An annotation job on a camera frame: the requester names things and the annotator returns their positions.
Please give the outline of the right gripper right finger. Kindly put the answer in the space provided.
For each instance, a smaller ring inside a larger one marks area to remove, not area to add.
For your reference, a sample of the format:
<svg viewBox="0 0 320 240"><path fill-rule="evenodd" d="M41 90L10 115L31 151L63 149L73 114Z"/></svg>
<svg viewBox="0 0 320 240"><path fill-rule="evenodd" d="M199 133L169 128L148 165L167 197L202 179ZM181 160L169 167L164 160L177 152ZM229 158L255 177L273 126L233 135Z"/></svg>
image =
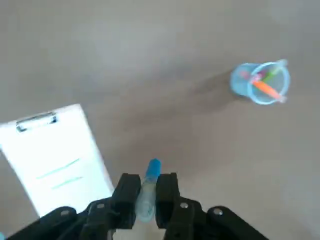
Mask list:
<svg viewBox="0 0 320 240"><path fill-rule="evenodd" d="M165 240L266 240L229 208L203 211L198 201L182 197L176 173L161 174L156 183L155 220Z"/></svg>

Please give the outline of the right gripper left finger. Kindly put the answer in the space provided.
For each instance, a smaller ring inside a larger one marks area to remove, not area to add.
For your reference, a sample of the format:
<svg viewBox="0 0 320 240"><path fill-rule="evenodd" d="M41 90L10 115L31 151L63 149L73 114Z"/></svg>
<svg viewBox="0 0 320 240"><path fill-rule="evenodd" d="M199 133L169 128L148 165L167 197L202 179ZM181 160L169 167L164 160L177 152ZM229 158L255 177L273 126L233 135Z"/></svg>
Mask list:
<svg viewBox="0 0 320 240"><path fill-rule="evenodd" d="M140 177L122 174L112 196L91 202L78 213L58 207L13 235L10 240L111 240L116 230L132 229Z"/></svg>

